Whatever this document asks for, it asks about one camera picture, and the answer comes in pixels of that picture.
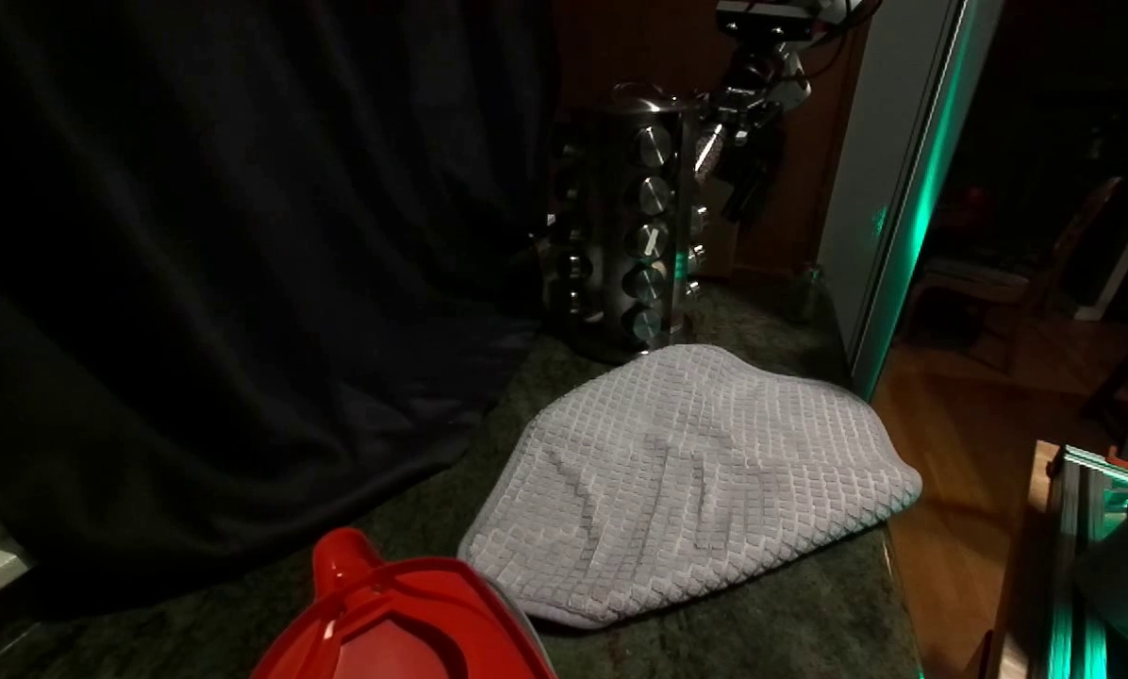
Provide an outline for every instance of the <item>black curtain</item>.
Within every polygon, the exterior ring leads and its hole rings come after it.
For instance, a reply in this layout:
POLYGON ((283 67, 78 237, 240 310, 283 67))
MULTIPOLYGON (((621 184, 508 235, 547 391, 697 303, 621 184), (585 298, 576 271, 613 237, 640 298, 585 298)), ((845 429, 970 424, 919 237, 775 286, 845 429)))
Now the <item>black curtain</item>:
POLYGON ((0 0, 0 517, 43 582, 185 589, 458 460, 536 330, 547 111, 536 0, 0 0))

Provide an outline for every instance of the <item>gray cloth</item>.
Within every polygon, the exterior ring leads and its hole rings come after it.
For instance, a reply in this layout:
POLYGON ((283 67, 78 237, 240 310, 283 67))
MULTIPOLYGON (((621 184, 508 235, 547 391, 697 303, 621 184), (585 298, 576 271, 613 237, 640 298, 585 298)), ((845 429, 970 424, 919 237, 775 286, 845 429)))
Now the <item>gray cloth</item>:
POLYGON ((777 571, 918 494, 851 391, 682 342, 536 415, 460 560, 522 610, 601 629, 777 571))

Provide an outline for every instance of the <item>red plastic container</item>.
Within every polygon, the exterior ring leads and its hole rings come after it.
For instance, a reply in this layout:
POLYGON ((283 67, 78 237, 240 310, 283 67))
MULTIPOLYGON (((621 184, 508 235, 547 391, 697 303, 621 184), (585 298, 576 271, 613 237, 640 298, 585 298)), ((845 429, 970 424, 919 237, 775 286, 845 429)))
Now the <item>red plastic container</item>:
POLYGON ((355 527, 315 547, 315 603, 255 679, 551 679, 528 621, 460 560, 380 564, 355 527))

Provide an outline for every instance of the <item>wooden floor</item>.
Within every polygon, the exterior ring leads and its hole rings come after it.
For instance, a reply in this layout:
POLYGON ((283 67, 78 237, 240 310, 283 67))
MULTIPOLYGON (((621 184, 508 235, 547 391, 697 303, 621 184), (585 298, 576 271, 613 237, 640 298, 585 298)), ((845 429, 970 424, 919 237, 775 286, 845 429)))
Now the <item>wooden floor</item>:
POLYGON ((1025 321, 1011 370, 1002 342, 898 342, 878 415, 923 477, 923 498, 889 525, 889 555, 932 679, 972 674, 996 621, 1033 438, 1103 444, 1084 395, 1128 352, 1128 323, 1025 321))

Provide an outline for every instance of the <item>white towel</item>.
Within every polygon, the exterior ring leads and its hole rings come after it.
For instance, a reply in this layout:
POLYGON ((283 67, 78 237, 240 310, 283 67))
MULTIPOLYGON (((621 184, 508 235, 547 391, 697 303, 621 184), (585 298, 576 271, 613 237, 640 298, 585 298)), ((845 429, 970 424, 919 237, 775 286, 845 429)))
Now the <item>white towel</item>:
POLYGON ((777 571, 918 494, 851 391, 682 342, 536 415, 460 560, 522 610, 601 629, 777 571))

